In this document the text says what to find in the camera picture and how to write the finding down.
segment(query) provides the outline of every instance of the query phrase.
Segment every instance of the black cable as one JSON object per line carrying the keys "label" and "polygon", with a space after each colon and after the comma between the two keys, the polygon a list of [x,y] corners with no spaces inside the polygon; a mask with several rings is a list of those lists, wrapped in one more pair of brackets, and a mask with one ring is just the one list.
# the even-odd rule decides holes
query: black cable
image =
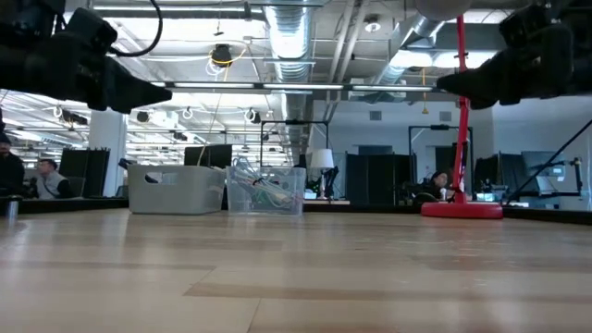
{"label": "black cable", "polygon": [[150,3],[154,6],[154,9],[156,10],[156,15],[158,16],[158,30],[156,31],[156,36],[154,37],[154,40],[152,41],[150,46],[148,46],[147,48],[145,48],[141,51],[130,52],[130,53],[119,51],[115,47],[109,47],[109,52],[111,52],[112,54],[114,54],[116,56],[136,57],[136,56],[145,56],[145,55],[149,54],[152,50],[154,50],[154,48],[160,42],[160,37],[163,34],[163,15],[160,11],[160,6],[156,3],[155,0],[150,0]]}
{"label": "black cable", "polygon": [[544,169],[546,169],[547,167],[549,167],[552,163],[553,160],[559,156],[559,154],[563,153],[563,151],[565,150],[565,148],[567,148],[567,146],[569,146],[570,144],[572,144],[572,142],[575,141],[575,139],[577,139],[577,137],[579,137],[582,133],[584,133],[588,127],[590,127],[590,125],[592,125],[592,119],[590,119],[590,121],[588,121],[580,130],[577,131],[577,133],[574,134],[574,136],[568,140],[555,154],[553,154],[553,156],[547,161],[547,163],[545,163],[542,167],[540,167],[536,173],[534,175],[532,175],[527,181],[524,182],[524,184],[522,184],[522,186],[520,186],[518,188],[518,190],[514,191],[512,194],[510,194],[510,196],[508,197],[508,200],[506,201],[505,205],[509,205],[510,201],[518,194],[520,194],[520,191],[522,191],[526,185],[528,185],[533,179],[535,179],[541,172],[543,172]]}

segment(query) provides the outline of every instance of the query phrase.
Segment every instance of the ceiling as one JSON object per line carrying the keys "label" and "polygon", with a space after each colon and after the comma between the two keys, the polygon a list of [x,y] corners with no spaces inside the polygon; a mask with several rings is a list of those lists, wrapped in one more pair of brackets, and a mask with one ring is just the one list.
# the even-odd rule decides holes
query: ceiling
{"label": "ceiling", "polygon": [[[131,2],[134,5],[142,1]],[[241,6],[241,1],[232,1],[233,5]],[[314,60],[311,80],[313,82],[327,82],[333,54],[337,46],[337,36],[343,27],[343,12],[346,1],[330,1],[314,12],[312,43]],[[505,18],[512,6],[519,5],[516,1],[477,1],[475,9],[465,15],[469,23],[497,23]],[[111,1],[107,4],[121,5],[121,1]],[[172,2],[161,0],[159,4],[167,5]],[[210,2],[192,1],[191,4],[212,6]],[[352,61],[345,72],[345,80],[351,78],[368,78],[377,74],[389,62],[389,40],[393,28],[398,22],[414,15],[411,10],[413,3],[407,5],[403,1],[371,1],[367,14],[376,14],[380,29],[368,32],[364,29],[358,36],[353,48]],[[107,18],[117,29],[118,39],[115,47],[122,51],[139,51],[150,44],[155,36],[157,20],[154,18]],[[230,45],[230,51],[235,61],[229,69],[220,70],[215,74],[210,65],[209,53],[216,44]],[[259,20],[240,19],[172,19],[164,20],[163,34],[160,43],[149,54],[140,58],[118,59],[133,75],[150,81],[274,81],[276,72],[269,42],[269,28]],[[425,71],[407,70],[402,79],[407,84],[433,84],[434,79],[453,71],[452,68],[425,68]],[[0,92],[4,118],[9,127],[32,129],[27,133],[13,132],[15,150],[18,154],[56,156],[63,147],[84,147],[88,144],[89,127],[67,123],[61,117],[60,110],[67,110],[92,121],[93,112],[85,104],[71,101],[57,101],[49,97],[32,95],[22,92]],[[423,98],[414,105],[406,103],[388,103],[368,105],[362,102],[343,101],[338,106],[331,126],[351,127],[356,124],[364,126],[390,126],[397,121],[412,123],[423,121],[421,118],[424,105]],[[454,107],[451,103],[433,103],[428,108],[431,117],[439,111]],[[133,110],[129,115],[128,158],[146,163],[178,162],[182,158],[182,144],[202,144],[204,142],[229,142],[237,145],[237,152],[242,152],[242,145],[250,145],[253,150],[258,149],[258,131],[260,126],[245,119],[245,112],[258,112],[262,119],[283,120],[281,94],[231,94],[231,93],[187,93],[175,92],[170,101],[157,105],[148,105]],[[382,124],[367,121],[368,112],[383,110]],[[313,115],[319,119],[325,111],[324,101],[314,101]],[[139,112],[147,112],[151,116],[149,122],[137,119]],[[175,140],[170,133],[146,133],[143,130],[164,129],[163,124],[173,126],[179,132],[183,130],[202,130],[199,135],[191,135],[187,142]],[[228,133],[220,135],[219,131]],[[286,135],[283,126],[274,128],[277,134],[271,134],[266,146],[273,147],[275,152],[268,157],[274,163],[289,164],[293,150],[287,148]],[[172,159],[156,159],[148,157],[162,157],[162,147],[167,144],[169,150],[179,148]]]}

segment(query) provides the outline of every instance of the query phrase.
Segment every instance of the desk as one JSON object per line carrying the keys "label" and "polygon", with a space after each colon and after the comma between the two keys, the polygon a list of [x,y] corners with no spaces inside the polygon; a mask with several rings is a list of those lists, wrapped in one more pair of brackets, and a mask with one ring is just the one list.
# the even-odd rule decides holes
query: desk
{"label": "desk", "polygon": [[304,204],[350,204],[347,200],[304,200]]}

